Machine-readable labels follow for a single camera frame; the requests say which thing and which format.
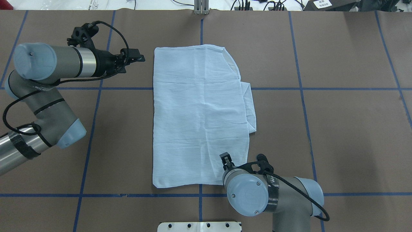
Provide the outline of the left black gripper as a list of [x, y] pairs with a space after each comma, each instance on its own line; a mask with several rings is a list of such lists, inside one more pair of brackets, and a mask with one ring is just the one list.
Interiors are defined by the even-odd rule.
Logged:
[[120, 54], [113, 55], [109, 51], [95, 50], [96, 58], [96, 77], [104, 77], [112, 75], [119, 71], [119, 73], [126, 73], [123, 66], [128, 66], [135, 62], [145, 62], [145, 57], [140, 54], [138, 49], [123, 48]]

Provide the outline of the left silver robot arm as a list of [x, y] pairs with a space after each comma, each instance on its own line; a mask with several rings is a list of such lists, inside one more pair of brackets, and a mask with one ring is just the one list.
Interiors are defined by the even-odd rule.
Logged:
[[[138, 49], [123, 48], [112, 54], [94, 45], [19, 44], [14, 53], [15, 70], [5, 83], [14, 101], [2, 116], [9, 132], [1, 136], [1, 175], [53, 146], [64, 149], [86, 135], [81, 120], [57, 89], [65, 78], [69, 82], [99, 81], [125, 73], [125, 66], [131, 63], [144, 61]], [[13, 127], [6, 116], [19, 102], [30, 108], [36, 120]]]

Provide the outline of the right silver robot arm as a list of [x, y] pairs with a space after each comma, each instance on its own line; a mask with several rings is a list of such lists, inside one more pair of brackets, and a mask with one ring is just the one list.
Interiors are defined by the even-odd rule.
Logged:
[[227, 152], [220, 158], [223, 186], [237, 213], [247, 217], [271, 213], [273, 232], [309, 232], [312, 217], [331, 220], [322, 188], [315, 180], [275, 174], [264, 154], [239, 166]]

